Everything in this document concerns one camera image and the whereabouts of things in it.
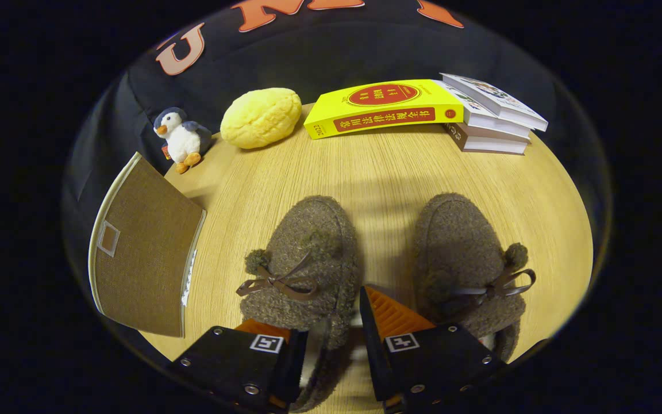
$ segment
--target wooden table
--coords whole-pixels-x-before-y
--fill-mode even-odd
[[[357,230],[363,282],[414,309],[411,247],[418,212],[445,191],[471,199],[502,246],[522,242],[537,283],[522,294],[526,310],[512,359],[552,336],[583,298],[591,278],[591,230],[583,202],[563,166],[540,139],[525,156],[461,152],[441,125],[373,129],[311,140],[302,126],[273,145],[244,150],[219,141],[184,175],[165,175],[207,211],[186,308],[186,337],[142,332],[173,360],[213,325],[241,323],[234,291],[248,278],[244,256],[266,246],[299,200],[332,196]],[[352,364],[331,398],[312,412],[379,414],[360,319]]]

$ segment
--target label sticker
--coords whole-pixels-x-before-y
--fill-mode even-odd
[[[418,341],[412,333],[404,333],[404,335],[387,336],[384,338],[390,352],[407,351],[408,349],[420,348]]]
[[[257,335],[249,349],[269,352],[270,354],[279,354],[280,349],[283,348],[283,340],[284,338],[282,336]]]

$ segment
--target stuffed penguin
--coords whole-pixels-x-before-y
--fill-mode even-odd
[[[185,121],[186,118],[184,110],[170,107],[158,115],[153,128],[158,137],[167,141],[168,154],[176,163],[178,174],[185,173],[201,160],[202,139],[199,131],[211,135],[205,126],[195,121]]]

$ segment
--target brown fuzzy slipper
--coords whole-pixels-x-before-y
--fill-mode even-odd
[[[246,265],[260,278],[237,289],[245,320],[313,328],[308,348],[317,346],[315,368],[303,374],[303,389],[290,407],[308,411],[331,394],[341,375],[333,359],[347,341],[360,285],[352,223],[331,197],[307,197],[287,212],[265,250],[250,252]]]
[[[431,322],[460,323],[507,362],[517,345],[525,301],[518,293],[535,283],[528,249],[515,243],[502,251],[494,229],[460,194],[439,194],[415,225],[415,297]],[[528,286],[512,282],[521,273]]]

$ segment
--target ribbon bow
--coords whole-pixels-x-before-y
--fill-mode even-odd
[[[452,294],[472,294],[473,296],[476,296],[476,299],[471,303],[471,305],[457,312],[457,315],[465,315],[468,314],[468,312],[475,310],[484,302],[486,298],[492,298],[494,296],[504,297],[510,296],[511,294],[523,293],[530,289],[534,283],[536,283],[536,272],[534,272],[532,269],[526,269],[517,273],[510,274],[511,271],[512,270],[510,268],[505,267],[505,269],[502,270],[502,273],[486,287],[454,287],[449,289],[450,293]],[[530,276],[530,285],[507,287],[523,273]]]
[[[246,296],[246,294],[250,294],[252,292],[256,292],[258,290],[262,289],[268,289],[268,288],[275,288],[280,293],[283,293],[285,296],[289,297],[290,299],[295,299],[297,301],[310,301],[311,299],[315,298],[318,294],[318,282],[315,281],[315,278],[311,277],[304,277],[304,278],[294,278],[288,282],[296,282],[296,281],[310,281],[311,282],[311,288],[310,291],[301,291],[296,288],[293,288],[292,286],[288,286],[287,283],[283,280],[284,278],[287,278],[287,276],[293,275],[296,273],[298,270],[301,270],[310,260],[310,252],[307,252],[305,256],[303,256],[303,259],[296,264],[294,268],[290,272],[288,272],[286,275],[279,276],[279,277],[274,277],[269,273],[265,267],[259,266],[257,267],[257,272],[260,273],[260,276],[263,278],[261,279],[250,279],[247,281],[244,281],[244,283],[239,286],[237,289],[237,294],[239,296]]]

